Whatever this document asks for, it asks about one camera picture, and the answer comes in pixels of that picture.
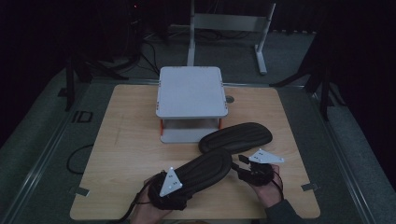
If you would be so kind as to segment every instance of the white triangular marker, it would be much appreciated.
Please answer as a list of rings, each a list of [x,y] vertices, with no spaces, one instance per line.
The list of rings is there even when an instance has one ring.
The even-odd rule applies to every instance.
[[[181,189],[181,187],[183,187],[183,184],[180,183],[180,180],[178,180],[175,170],[173,169],[173,167],[171,167],[169,168],[169,171],[166,174],[166,178],[163,181],[163,187],[161,188],[160,196],[166,196],[177,189]]]
[[[272,153],[266,152],[261,148],[248,159],[257,163],[276,163],[285,161],[285,159],[278,157]]]

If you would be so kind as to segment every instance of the metal stand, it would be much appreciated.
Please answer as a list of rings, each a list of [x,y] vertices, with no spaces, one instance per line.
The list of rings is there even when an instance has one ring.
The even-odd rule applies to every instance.
[[[274,14],[276,4],[270,6],[269,13],[266,17],[234,16],[219,14],[195,14],[195,0],[191,0],[191,18],[190,18],[190,46],[187,59],[187,66],[194,66],[195,54],[195,29],[213,29],[213,30],[235,30],[248,32],[262,32],[262,37],[258,45],[255,46],[257,63],[262,75],[267,74],[262,48],[271,19]]]

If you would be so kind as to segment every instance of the hand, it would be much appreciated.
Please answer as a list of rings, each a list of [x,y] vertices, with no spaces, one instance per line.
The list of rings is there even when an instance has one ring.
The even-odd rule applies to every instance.
[[[161,210],[149,203],[149,185],[141,193],[138,202],[134,206],[131,224],[156,224],[172,212],[172,210]]]
[[[273,167],[274,171],[276,172],[276,174],[274,176],[274,181],[281,187],[282,181],[279,177],[279,166],[273,165],[273,164],[271,164],[271,166]],[[271,206],[275,205],[276,203],[280,203],[280,201],[282,201],[281,192],[279,192],[279,189],[273,182],[270,182],[267,185],[263,185],[263,186],[259,186],[259,187],[254,186],[254,185],[250,185],[250,186],[256,192],[257,197],[259,198],[259,200],[262,203],[262,205],[264,206],[264,208],[271,207]]]

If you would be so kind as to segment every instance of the gray carpet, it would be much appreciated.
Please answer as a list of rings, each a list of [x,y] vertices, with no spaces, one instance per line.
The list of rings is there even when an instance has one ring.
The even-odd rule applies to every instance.
[[[257,36],[249,35],[241,40],[208,41],[198,39],[195,65],[218,66],[226,83],[240,85],[265,85],[277,82],[295,73],[312,41],[312,35],[268,35],[264,57],[268,75],[262,76],[255,64],[252,45]],[[155,37],[148,38],[155,48],[157,65],[181,66],[187,62],[188,37],[175,35],[166,46]],[[153,51],[144,46],[145,55],[153,60]],[[141,60],[131,70],[123,73],[130,77],[127,83],[157,79],[149,71],[149,64]],[[36,160],[53,141],[53,134],[60,128],[62,120],[66,126],[62,136],[55,141],[54,154],[50,156],[45,172],[14,223],[79,223],[69,217],[74,196],[69,190],[78,186],[81,176],[70,174],[65,164],[68,156],[77,148],[93,143],[114,87],[114,80],[95,73],[95,80],[87,91],[81,92],[80,102],[75,110],[93,112],[91,123],[71,122],[73,114],[65,113],[65,99],[57,97],[64,87],[64,72],[56,76],[35,102],[25,120],[0,150],[0,215],[12,205],[23,186],[23,180],[34,167]],[[303,85],[304,79],[293,85]],[[85,90],[78,84],[79,90]],[[285,107],[297,145],[301,150],[304,165],[310,179],[320,189],[315,191],[321,209],[319,218],[308,223],[363,223],[359,209],[348,190],[342,169],[332,148],[332,139],[326,132],[326,125],[318,116],[312,98],[300,89],[281,88],[279,94]],[[367,146],[356,122],[347,108],[339,105],[329,108],[329,124],[346,154],[348,163],[361,186],[361,191],[376,223],[396,223],[392,212],[395,208],[395,192],[379,165],[375,162],[371,149]],[[84,149],[76,155],[73,167],[83,170],[90,150]],[[81,223],[105,223],[104,221]]]

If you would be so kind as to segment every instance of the wooden table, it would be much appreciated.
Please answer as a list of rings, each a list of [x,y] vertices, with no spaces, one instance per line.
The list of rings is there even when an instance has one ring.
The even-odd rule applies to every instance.
[[[110,99],[80,187],[87,197],[76,195],[70,216],[73,219],[118,219],[129,207],[143,181],[185,164],[200,155],[197,144],[164,144],[160,140],[160,119],[155,114],[157,86],[119,85]],[[226,87],[234,102],[223,127],[242,122],[266,126],[274,140],[262,149],[281,156],[280,174],[284,193],[301,217],[320,214],[300,153],[275,89]],[[252,155],[255,147],[247,152]],[[174,211],[167,219],[250,219],[264,218],[264,211],[247,183],[234,170],[218,184],[193,195],[184,211]]]

